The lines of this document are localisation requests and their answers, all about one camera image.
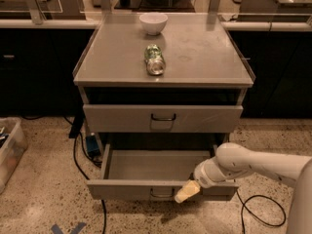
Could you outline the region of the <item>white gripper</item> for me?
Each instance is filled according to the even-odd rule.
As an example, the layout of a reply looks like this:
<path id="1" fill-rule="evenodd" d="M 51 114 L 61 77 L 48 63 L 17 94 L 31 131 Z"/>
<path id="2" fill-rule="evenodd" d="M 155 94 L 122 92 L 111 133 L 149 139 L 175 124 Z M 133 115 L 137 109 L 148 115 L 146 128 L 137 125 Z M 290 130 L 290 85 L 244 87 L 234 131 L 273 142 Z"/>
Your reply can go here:
<path id="1" fill-rule="evenodd" d="M 200 192 L 200 186 L 210 188 L 224 181 L 224 175 L 216 161 L 216 158 L 201 162 L 194 170 L 194 179 L 187 180 L 175 195 L 175 201 L 182 203 L 188 198 Z"/>

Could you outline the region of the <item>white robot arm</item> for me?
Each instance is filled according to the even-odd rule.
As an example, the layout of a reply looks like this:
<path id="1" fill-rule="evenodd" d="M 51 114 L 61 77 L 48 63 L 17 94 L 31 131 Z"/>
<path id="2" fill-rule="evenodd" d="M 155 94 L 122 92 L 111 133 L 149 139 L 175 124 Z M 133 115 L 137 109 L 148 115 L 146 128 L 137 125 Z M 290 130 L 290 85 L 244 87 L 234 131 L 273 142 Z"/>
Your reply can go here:
<path id="1" fill-rule="evenodd" d="M 182 203 L 201 188 L 257 173 L 293 188 L 286 234 L 312 234 L 312 157 L 251 151 L 233 142 L 220 145 L 201 162 L 175 195 Z"/>

